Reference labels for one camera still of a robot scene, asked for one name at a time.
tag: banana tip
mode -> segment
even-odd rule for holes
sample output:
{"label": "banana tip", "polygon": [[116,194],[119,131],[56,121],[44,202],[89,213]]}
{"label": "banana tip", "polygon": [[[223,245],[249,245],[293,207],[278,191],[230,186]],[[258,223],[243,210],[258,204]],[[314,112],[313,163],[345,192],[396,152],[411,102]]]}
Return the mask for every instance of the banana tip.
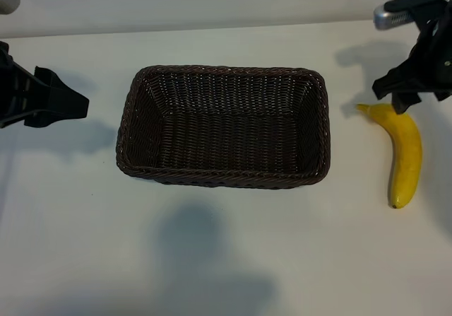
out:
{"label": "banana tip", "polygon": [[363,112],[363,113],[368,113],[369,112],[369,108],[370,105],[366,105],[366,104],[356,104],[356,108],[357,110]]}

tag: yellow banana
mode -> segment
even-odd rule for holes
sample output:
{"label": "yellow banana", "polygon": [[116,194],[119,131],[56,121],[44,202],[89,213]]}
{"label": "yellow banana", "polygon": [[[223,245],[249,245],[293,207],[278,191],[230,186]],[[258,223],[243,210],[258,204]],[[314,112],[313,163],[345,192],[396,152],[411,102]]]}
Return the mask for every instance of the yellow banana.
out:
{"label": "yellow banana", "polygon": [[394,142],[390,200],[394,208],[403,208],[414,196],[420,176],[422,143],[419,130],[409,115],[397,115],[391,104],[358,104],[357,109],[382,126]]}

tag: white tabletop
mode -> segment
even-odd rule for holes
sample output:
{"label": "white tabletop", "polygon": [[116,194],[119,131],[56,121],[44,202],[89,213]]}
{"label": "white tabletop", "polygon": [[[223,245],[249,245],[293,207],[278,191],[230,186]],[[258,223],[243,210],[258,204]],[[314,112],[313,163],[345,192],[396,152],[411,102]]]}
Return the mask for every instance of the white tabletop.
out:
{"label": "white tabletop", "polygon": [[[376,102],[373,80],[416,37],[362,21],[7,40],[16,62],[55,71],[90,108],[0,131],[0,314],[451,315],[452,100],[410,109],[424,163],[401,210],[388,207],[391,140],[352,109]],[[328,176],[276,191],[126,176],[115,162],[125,97],[154,64],[318,71]]]}

